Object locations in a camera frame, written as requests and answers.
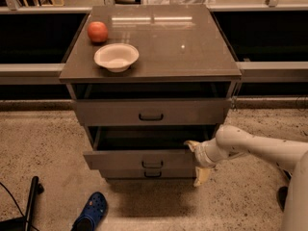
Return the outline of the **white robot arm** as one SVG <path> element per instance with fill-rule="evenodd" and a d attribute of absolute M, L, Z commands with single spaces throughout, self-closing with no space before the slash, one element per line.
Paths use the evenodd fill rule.
<path fill-rule="evenodd" d="M 213 139 L 185 141 L 196 158 L 196 180 L 200 186 L 210 169 L 223 160 L 248 153 L 292 174 L 280 231 L 308 231 L 308 143 L 258 137 L 232 126 L 220 125 Z"/>

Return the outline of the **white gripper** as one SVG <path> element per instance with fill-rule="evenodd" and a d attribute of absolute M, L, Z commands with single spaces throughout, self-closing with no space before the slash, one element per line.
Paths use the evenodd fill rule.
<path fill-rule="evenodd" d="M 195 168 L 195 180 L 193 183 L 195 187 L 199 187 L 208 180 L 211 173 L 209 168 L 204 167 L 214 167 L 221 160 L 218 145 L 215 140 L 204 142 L 185 141 L 184 145 L 194 153 L 201 166 Z"/>

